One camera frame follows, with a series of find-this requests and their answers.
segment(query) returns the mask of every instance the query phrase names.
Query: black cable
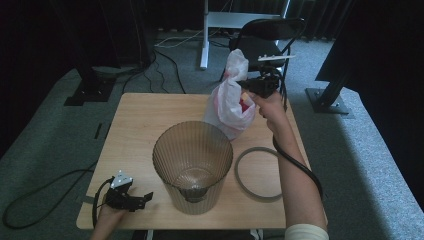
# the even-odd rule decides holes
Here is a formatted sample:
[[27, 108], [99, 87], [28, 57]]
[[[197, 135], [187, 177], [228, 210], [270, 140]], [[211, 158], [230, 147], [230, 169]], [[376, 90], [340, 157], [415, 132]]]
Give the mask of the black cable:
[[137, 76], [138, 74], [143, 73], [144, 71], [145, 71], [145, 70], [140, 71], [140, 72], [137, 72], [137, 73], [134, 73], [133, 75], [129, 76], [129, 77], [127, 78], [127, 80], [125, 80], [125, 82], [124, 82], [124, 86], [122, 87], [121, 95], [124, 95], [124, 93], [125, 93], [125, 87], [127, 86], [127, 84], [128, 84], [131, 80], [133, 80], [135, 76]]
[[[7, 228], [10, 228], [10, 229], [15, 229], [15, 230], [20, 230], [20, 229], [24, 229], [24, 228], [28, 228], [28, 227], [31, 227], [31, 226], [33, 226], [33, 225], [35, 225], [35, 224], [37, 224], [37, 223], [40, 223], [42, 220], [44, 220], [45, 218], [47, 218], [47, 216], [49, 216], [58, 206], [59, 206], [59, 204], [63, 201], [63, 199], [65, 199], [65, 197], [68, 195], [68, 193], [72, 190], [72, 188], [78, 183], [78, 181], [87, 173], [87, 172], [94, 172], [93, 170], [91, 170], [91, 168], [95, 165], [97, 163], [97, 161], [95, 161], [94, 163], [92, 163], [87, 169], [77, 169], [77, 170], [73, 170], [73, 171], [71, 171], [71, 172], [68, 172], [68, 173], [65, 173], [65, 174], [63, 174], [63, 175], [61, 175], [61, 176], [59, 176], [59, 177], [57, 177], [56, 179], [54, 179], [53, 181], [51, 181], [51, 182], [49, 182], [49, 183], [47, 183], [47, 184], [45, 184], [45, 185], [43, 185], [43, 186], [41, 186], [41, 187], [39, 187], [39, 188], [37, 188], [37, 189], [35, 189], [35, 190], [33, 190], [33, 191], [31, 191], [31, 192], [29, 192], [29, 193], [27, 193], [27, 194], [24, 194], [24, 195], [22, 195], [22, 196], [20, 196], [19, 198], [17, 198], [17, 199], [15, 199], [15, 200], [13, 200], [7, 207], [6, 207], [6, 209], [4, 210], [4, 212], [3, 212], [3, 217], [2, 217], [2, 220], [3, 220], [3, 225], [4, 226], [6, 226]], [[69, 187], [69, 189], [65, 192], [65, 194], [63, 194], [63, 196], [53, 205], [53, 207], [49, 210], [49, 211], [47, 211], [47, 213], [46, 214], [44, 214], [42, 217], [40, 217], [39, 219], [37, 219], [37, 220], [35, 220], [34, 222], [32, 222], [32, 223], [29, 223], [29, 224], [25, 224], [25, 225], [21, 225], [21, 226], [15, 226], [15, 225], [12, 225], [12, 224], [10, 224], [9, 222], [8, 222], [8, 217], [9, 217], [9, 210], [10, 210], [10, 208], [12, 207], [12, 206], [14, 206], [15, 204], [17, 204], [19, 201], [22, 201], [22, 200], [24, 200], [24, 199], [26, 199], [26, 198], [28, 198], [29, 196], [31, 196], [31, 195], [33, 195], [33, 194], [35, 194], [35, 193], [37, 193], [37, 192], [39, 192], [39, 191], [41, 191], [41, 190], [43, 190], [43, 189], [45, 189], [45, 188], [47, 188], [48, 186], [50, 186], [50, 185], [52, 185], [53, 183], [55, 183], [55, 182], [57, 182], [58, 180], [60, 180], [60, 179], [62, 179], [62, 178], [64, 178], [64, 177], [66, 177], [66, 176], [69, 176], [69, 175], [72, 175], [72, 174], [74, 174], [74, 173], [77, 173], [77, 172], [83, 172], [78, 178], [77, 178], [77, 180], [75, 180], [75, 182]]]
[[140, 72], [143, 71], [143, 68], [136, 67], [136, 68], [131, 68], [131, 69], [124, 70], [124, 71], [121, 71], [121, 72], [103, 72], [103, 71], [98, 70], [98, 69], [93, 69], [93, 71], [94, 71], [94, 73], [96, 74], [97, 77], [107, 80], [107, 79], [116, 79], [116, 78], [122, 77], [124, 75], [133, 75], [133, 74], [136, 74], [136, 73], [140, 73]]
[[152, 89], [152, 79], [150, 79], [150, 78], [146, 75], [146, 72], [144, 72], [144, 73], [143, 73], [143, 76], [147, 79], [147, 81], [149, 81], [149, 89], [150, 89], [150, 92], [151, 92], [151, 93], [154, 93], [154, 92], [153, 92], [153, 89]]
[[166, 93], [169, 93], [168, 92], [168, 90], [166, 90], [165, 88], [164, 88], [164, 85], [165, 85], [165, 77], [163, 76], [163, 73], [161, 72], [161, 71], [159, 71], [158, 70], [159, 69], [159, 63], [158, 62], [156, 62], [156, 68], [155, 68], [155, 71], [157, 72], [157, 73], [159, 73], [161, 76], [162, 76], [162, 83], [161, 83], [161, 85], [160, 85], [160, 87], [166, 92]]
[[183, 86], [183, 84], [182, 84], [182, 82], [181, 82], [181, 79], [180, 79], [180, 74], [179, 74], [179, 72], [178, 72], [178, 65], [177, 65], [177, 63], [172, 59], [172, 58], [170, 58], [170, 57], [168, 57], [168, 56], [166, 56], [165, 54], [163, 54], [163, 53], [161, 53], [161, 52], [159, 52], [159, 51], [157, 51], [156, 49], [155, 49], [155, 52], [157, 52], [157, 53], [159, 53], [160, 55], [162, 55], [163, 57], [165, 57], [165, 58], [167, 58], [167, 59], [169, 59], [173, 64], [174, 64], [174, 66], [175, 66], [175, 71], [177, 72], [177, 79], [178, 79], [178, 82], [179, 82], [179, 84], [180, 84], [180, 86], [181, 86], [181, 90], [183, 91], [183, 93], [184, 94], [186, 94], [186, 91], [185, 91], [185, 89], [184, 89], [184, 86]]
[[98, 204], [98, 202], [99, 202], [99, 195], [100, 195], [100, 192], [102, 191], [103, 187], [104, 187], [106, 184], [111, 184], [111, 183], [113, 182], [113, 179], [115, 179], [115, 177], [109, 178], [108, 180], [104, 181], [104, 182], [102, 183], [102, 185], [100, 186], [100, 188], [97, 190], [96, 194], [94, 195], [93, 208], [92, 208], [92, 210], [91, 210], [91, 218], [92, 218], [92, 220], [93, 220], [93, 227], [95, 227], [95, 226], [96, 226], [96, 224], [97, 224], [97, 208], [98, 208], [97, 204]]
[[305, 165], [301, 164], [296, 159], [294, 159], [292, 156], [290, 156], [289, 154], [287, 154], [283, 149], [281, 149], [280, 146], [278, 145], [277, 140], [275, 139], [274, 136], [272, 137], [272, 143], [274, 144], [275, 149], [277, 150], [277, 152], [281, 156], [283, 156], [289, 162], [293, 163], [296, 167], [298, 167], [306, 175], [308, 175], [312, 179], [312, 181], [314, 181], [315, 185], [318, 188], [318, 192], [319, 192], [319, 195], [320, 195], [321, 200], [322, 200], [323, 199], [322, 186], [321, 186], [321, 183], [320, 183], [319, 179], [315, 176], [315, 174], [311, 170], [309, 170], [309, 168], [307, 168]]
[[281, 75], [281, 72], [276, 69], [278, 76], [280, 77], [281, 85], [280, 85], [280, 94], [283, 96], [283, 107], [284, 111], [287, 111], [287, 88], [285, 77]]

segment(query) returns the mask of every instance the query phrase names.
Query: power cord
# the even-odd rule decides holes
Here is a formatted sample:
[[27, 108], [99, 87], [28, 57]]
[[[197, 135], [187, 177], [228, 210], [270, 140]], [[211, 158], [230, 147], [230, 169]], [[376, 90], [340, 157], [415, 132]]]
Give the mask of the power cord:
[[160, 85], [160, 87], [166, 92], [166, 93], [169, 93], [168, 92], [168, 90], [166, 90], [165, 88], [164, 88], [164, 84], [165, 84], [165, 77], [163, 76], [163, 73], [162, 72], [160, 72], [158, 69], [159, 69], [159, 63], [158, 62], [155, 62], [156, 63], [156, 68], [155, 68], [155, 71], [157, 72], [157, 73], [159, 73], [161, 76], [162, 76], [162, 84]]
[[318, 188], [318, 192], [319, 192], [319, 195], [320, 195], [321, 200], [322, 200], [323, 199], [322, 186], [321, 186], [321, 183], [320, 183], [319, 179], [315, 176], [315, 174], [311, 170], [309, 170], [309, 168], [307, 168], [305, 165], [301, 164], [296, 159], [294, 159], [292, 156], [290, 156], [288, 153], [286, 153], [283, 149], [281, 149], [280, 146], [278, 145], [277, 140], [275, 139], [274, 136], [272, 137], [272, 143], [274, 144], [275, 149], [277, 150], [277, 152], [281, 156], [283, 156], [289, 162], [293, 163], [296, 167], [298, 167], [306, 175], [308, 175], [312, 179], [312, 181], [314, 181], [315, 185]]
[[93, 208], [92, 208], [92, 211], [91, 211], [91, 217], [92, 217], [92, 220], [93, 220], [93, 227], [95, 227], [96, 226], [96, 224], [97, 224], [97, 208], [99, 208], [100, 206], [102, 206], [103, 204], [106, 204], [106, 203], [103, 203], [103, 204], [101, 204], [100, 206], [97, 206], [97, 204], [98, 204], [98, 202], [99, 202], [99, 195], [100, 195], [100, 192], [102, 191], [102, 189], [103, 189], [103, 187], [106, 185], [106, 184], [111, 184], [112, 182], [113, 182], [113, 180], [115, 179], [115, 177], [112, 177], [112, 178], [110, 178], [110, 179], [108, 179], [108, 180], [106, 180], [106, 181], [104, 181], [103, 183], [102, 183], [102, 185], [99, 187], [99, 189], [97, 190], [97, 192], [96, 192], [96, 194], [94, 195], [94, 201], [93, 201]]
[[[224, 9], [225, 9], [225, 7], [227, 7], [227, 5], [230, 3], [230, 6], [229, 6], [229, 10], [228, 10], [228, 12], [230, 12], [231, 11], [231, 8], [232, 8], [232, 6], [233, 6], [233, 0], [228, 0], [225, 4], [224, 4], [224, 6], [221, 8], [221, 10], [220, 10], [220, 12], [223, 12], [224, 11]], [[221, 28], [218, 28], [215, 32], [213, 32], [213, 33], [211, 33], [211, 34], [209, 34], [209, 37], [211, 37], [211, 36], [213, 36], [213, 35], [215, 35], [217, 32], [219, 32], [221, 30]], [[197, 35], [199, 35], [200, 33], [202, 33], [203, 32], [203, 30], [201, 30], [201, 31], [198, 31], [196, 34], [194, 34], [193, 36], [191, 36], [191, 37], [170, 37], [170, 38], [166, 38], [166, 39], [164, 39], [164, 40], [162, 40], [162, 41], [160, 41], [159, 43], [157, 43], [157, 44], [155, 44], [154, 46], [155, 47], [160, 47], [160, 48], [174, 48], [174, 47], [178, 47], [179, 45], [181, 45], [181, 44], [183, 44], [184, 42], [187, 42], [187, 41], [189, 41], [189, 40], [191, 40], [191, 39], [195, 39], [196, 38], [196, 36]], [[171, 46], [163, 46], [162, 44], [163, 43], [165, 43], [165, 42], [167, 42], [167, 41], [169, 41], [169, 40], [176, 40], [176, 39], [184, 39], [183, 41], [181, 41], [181, 42], [179, 42], [179, 43], [177, 43], [177, 44], [175, 44], [175, 45], [171, 45]]]
[[[153, 59], [153, 61], [152, 61], [152, 64], [154, 63], [154, 62], [156, 62], [156, 58], [157, 58], [157, 56], [156, 56], [156, 53], [153, 51], [153, 54], [154, 54], [154, 59]], [[122, 92], [121, 92], [121, 95], [124, 95], [124, 93], [125, 93], [125, 88], [126, 88], [126, 86], [127, 86], [127, 84], [131, 81], [131, 80], [133, 80], [134, 79], [134, 77], [135, 76], [137, 76], [138, 74], [141, 74], [141, 73], [143, 73], [143, 75], [150, 81], [150, 79], [145, 75], [146, 74], [146, 71], [152, 66], [152, 64], [150, 64], [147, 68], [138, 68], [137, 69], [137, 71], [133, 71], [132, 73], [132, 75], [131, 76], [129, 76], [128, 78], [127, 78], [127, 80], [125, 80], [125, 82], [124, 82], [124, 86], [122, 87]]]
[[162, 55], [163, 57], [167, 58], [168, 60], [170, 60], [174, 64], [175, 71], [177, 72], [178, 83], [180, 84], [180, 87], [181, 87], [181, 90], [183, 91], [183, 93], [186, 94], [186, 91], [185, 91], [184, 86], [183, 86], [183, 84], [181, 82], [181, 79], [180, 79], [180, 73], [178, 72], [178, 65], [177, 65], [177, 63], [172, 58], [166, 56], [165, 54], [163, 54], [163, 53], [161, 53], [159, 51], [157, 51], [156, 49], [155, 49], [155, 52], [158, 53], [158, 54], [160, 54], [160, 55]]
[[97, 77], [99, 78], [105, 78], [105, 79], [116, 79], [119, 77], [122, 77], [124, 75], [133, 75], [133, 74], [137, 74], [143, 71], [142, 67], [134, 67], [128, 70], [124, 70], [124, 71], [120, 71], [120, 72], [105, 72], [105, 71], [101, 71], [98, 68], [93, 68], [94, 73], [96, 74]]
[[[61, 175], [61, 176], [59, 176], [59, 177], [57, 177], [57, 178], [55, 178], [55, 179], [53, 179], [53, 181], [51, 181], [51, 182], [49, 182], [49, 183], [47, 183], [47, 184], [45, 184], [45, 185], [43, 185], [43, 186], [41, 186], [41, 187], [39, 187], [39, 188], [37, 188], [37, 189], [34, 189], [33, 191], [31, 191], [31, 192], [29, 192], [29, 193], [27, 193], [27, 194], [24, 194], [24, 195], [22, 195], [22, 196], [20, 196], [20, 197], [18, 197], [17, 199], [15, 199], [15, 200], [13, 200], [7, 207], [6, 207], [6, 209], [4, 210], [4, 212], [3, 212], [3, 217], [2, 217], [2, 220], [3, 220], [3, 225], [4, 226], [6, 226], [7, 228], [10, 228], [10, 229], [14, 229], [14, 230], [21, 230], [21, 229], [24, 229], [24, 228], [28, 228], [28, 227], [31, 227], [31, 226], [33, 226], [33, 225], [35, 225], [35, 224], [38, 224], [38, 223], [40, 223], [41, 221], [43, 221], [45, 218], [47, 218], [58, 206], [59, 206], [59, 204], [65, 199], [65, 197], [69, 194], [69, 192], [72, 190], [72, 188], [79, 182], [79, 180], [87, 173], [87, 172], [94, 172], [93, 170], [91, 170], [91, 168], [94, 166], [94, 165], [96, 165], [96, 163], [97, 163], [97, 161], [95, 161], [94, 163], [92, 163], [88, 168], [86, 168], [86, 169], [77, 169], [77, 170], [73, 170], [73, 171], [71, 171], [71, 172], [68, 172], [68, 173], [65, 173], [65, 174], [63, 174], [63, 175]], [[78, 172], [82, 172], [82, 174], [72, 183], [72, 185], [69, 187], [69, 189], [62, 195], [62, 197], [53, 205], [53, 207], [49, 210], [49, 211], [47, 211], [47, 213], [45, 213], [42, 217], [40, 217], [39, 219], [37, 219], [37, 220], [35, 220], [34, 222], [31, 222], [31, 223], [28, 223], [28, 224], [24, 224], [24, 225], [13, 225], [13, 224], [11, 224], [11, 223], [9, 223], [9, 211], [10, 211], [10, 208], [11, 207], [13, 207], [13, 206], [15, 206], [17, 203], [19, 203], [20, 201], [23, 201], [23, 200], [25, 200], [26, 198], [28, 198], [28, 197], [30, 197], [31, 195], [33, 195], [33, 194], [35, 194], [35, 193], [37, 193], [37, 192], [40, 192], [41, 190], [43, 190], [43, 189], [45, 189], [45, 188], [47, 188], [48, 186], [50, 186], [50, 185], [52, 185], [53, 183], [55, 183], [55, 182], [57, 182], [57, 181], [59, 181], [60, 179], [62, 179], [62, 178], [64, 178], [64, 177], [67, 177], [67, 176], [69, 176], [69, 175], [72, 175], [72, 174], [75, 174], [75, 173], [78, 173]]]

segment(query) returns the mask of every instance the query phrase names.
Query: plastic bag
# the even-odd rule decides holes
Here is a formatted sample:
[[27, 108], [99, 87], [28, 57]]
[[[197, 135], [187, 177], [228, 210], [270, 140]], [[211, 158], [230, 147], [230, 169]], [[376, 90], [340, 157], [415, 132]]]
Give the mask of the plastic bag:
[[236, 82], [247, 79], [248, 65], [241, 50], [229, 54], [223, 82], [209, 96], [203, 117], [203, 121], [221, 129], [230, 140], [237, 138], [255, 118], [255, 103], [242, 94]]

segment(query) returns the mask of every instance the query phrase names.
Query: white desk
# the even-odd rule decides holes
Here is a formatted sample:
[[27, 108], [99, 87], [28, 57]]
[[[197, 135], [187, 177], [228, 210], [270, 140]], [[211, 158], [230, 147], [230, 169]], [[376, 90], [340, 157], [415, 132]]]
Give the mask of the white desk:
[[208, 67], [208, 54], [209, 54], [209, 40], [208, 28], [209, 27], [222, 27], [222, 28], [242, 28], [244, 24], [254, 19], [276, 19], [282, 18], [286, 10], [283, 10], [281, 15], [274, 14], [256, 14], [256, 13], [233, 13], [233, 12], [209, 12], [208, 0], [205, 0], [204, 12], [204, 25], [203, 25], [203, 47], [200, 68], [206, 69]]

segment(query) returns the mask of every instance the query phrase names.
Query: desk leg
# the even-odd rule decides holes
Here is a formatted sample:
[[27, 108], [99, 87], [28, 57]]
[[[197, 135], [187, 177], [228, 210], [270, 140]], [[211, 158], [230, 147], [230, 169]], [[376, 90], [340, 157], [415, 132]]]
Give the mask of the desk leg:
[[203, 16], [203, 46], [202, 46], [202, 59], [200, 62], [200, 68], [205, 70], [208, 67], [209, 57], [209, 40], [208, 40], [208, 0], [205, 0], [205, 12]]

